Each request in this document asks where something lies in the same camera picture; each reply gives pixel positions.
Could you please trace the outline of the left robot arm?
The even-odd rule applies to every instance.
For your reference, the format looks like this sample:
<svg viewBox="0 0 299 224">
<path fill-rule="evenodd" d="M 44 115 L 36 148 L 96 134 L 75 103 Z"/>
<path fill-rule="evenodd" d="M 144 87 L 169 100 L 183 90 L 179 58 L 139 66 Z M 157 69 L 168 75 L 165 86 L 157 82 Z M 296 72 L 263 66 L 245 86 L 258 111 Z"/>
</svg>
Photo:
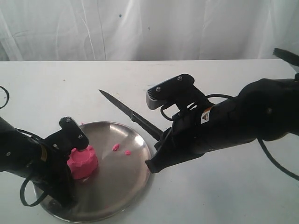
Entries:
<svg viewBox="0 0 299 224">
<path fill-rule="evenodd" d="M 67 165 L 73 148 L 61 131 L 42 139 L 21 132 L 4 119 L 0 120 L 0 170 L 25 179 L 20 188 L 20 200 L 24 206 L 34 207 L 47 196 L 63 207 L 74 203 L 74 183 Z M 25 199 L 29 182 L 43 191 L 33 203 Z"/>
</svg>

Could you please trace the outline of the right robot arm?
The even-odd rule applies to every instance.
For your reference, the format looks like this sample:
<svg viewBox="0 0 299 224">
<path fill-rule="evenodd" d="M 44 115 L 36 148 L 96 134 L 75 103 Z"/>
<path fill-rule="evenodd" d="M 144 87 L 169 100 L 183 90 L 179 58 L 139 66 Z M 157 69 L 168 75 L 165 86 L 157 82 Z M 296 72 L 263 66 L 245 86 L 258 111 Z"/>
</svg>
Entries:
<svg viewBox="0 0 299 224">
<path fill-rule="evenodd" d="M 157 152 L 146 161 L 152 173 L 211 151 L 299 133 L 296 79 L 260 79 L 236 97 L 213 104 L 194 86 L 192 76 L 182 74 L 149 89 L 147 105 L 152 110 L 179 108 L 156 144 Z"/>
</svg>

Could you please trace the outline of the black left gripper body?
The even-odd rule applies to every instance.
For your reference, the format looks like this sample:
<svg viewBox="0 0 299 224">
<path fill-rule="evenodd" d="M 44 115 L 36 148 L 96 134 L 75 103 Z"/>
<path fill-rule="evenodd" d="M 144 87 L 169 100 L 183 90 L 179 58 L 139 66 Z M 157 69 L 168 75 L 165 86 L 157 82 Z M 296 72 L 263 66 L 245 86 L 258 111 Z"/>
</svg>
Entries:
<svg viewBox="0 0 299 224">
<path fill-rule="evenodd" d="M 72 148 L 62 133 L 53 133 L 45 139 L 28 133 L 40 144 L 42 156 L 40 162 L 32 163 L 33 171 L 28 181 L 41 189 L 43 193 L 29 207 L 40 204 L 47 196 L 52 197 L 62 207 L 68 207 L 75 201 L 74 180 L 67 161 Z"/>
</svg>

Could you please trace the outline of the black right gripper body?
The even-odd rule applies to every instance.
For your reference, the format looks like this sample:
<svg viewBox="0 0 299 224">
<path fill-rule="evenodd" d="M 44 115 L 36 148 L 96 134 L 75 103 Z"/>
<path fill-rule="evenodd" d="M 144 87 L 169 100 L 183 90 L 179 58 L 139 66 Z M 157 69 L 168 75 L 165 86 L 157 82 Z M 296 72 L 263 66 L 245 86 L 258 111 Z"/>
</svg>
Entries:
<svg viewBox="0 0 299 224">
<path fill-rule="evenodd" d="M 189 107 L 174 116 L 172 127 L 163 133 L 159 142 L 172 140 L 175 147 L 187 153 L 185 161 L 199 158 L 210 151 L 232 147 L 233 114 L 232 102 L 216 105 L 210 102 L 207 106 L 195 104 L 193 108 Z"/>
</svg>

